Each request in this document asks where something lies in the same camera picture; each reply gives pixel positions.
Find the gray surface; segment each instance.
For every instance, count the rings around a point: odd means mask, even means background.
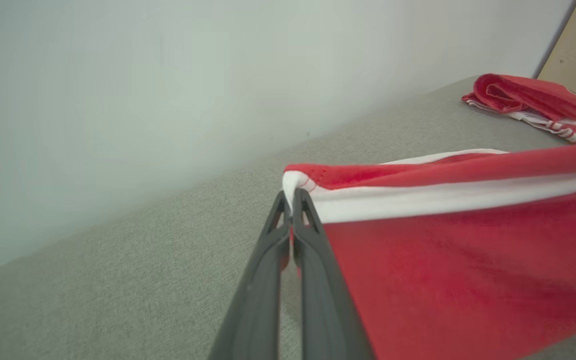
[[[473,78],[206,182],[0,267],[0,359],[204,359],[286,164],[371,164],[565,142],[460,102]],[[281,357],[300,358],[294,265]],[[576,359],[576,336],[531,359]]]

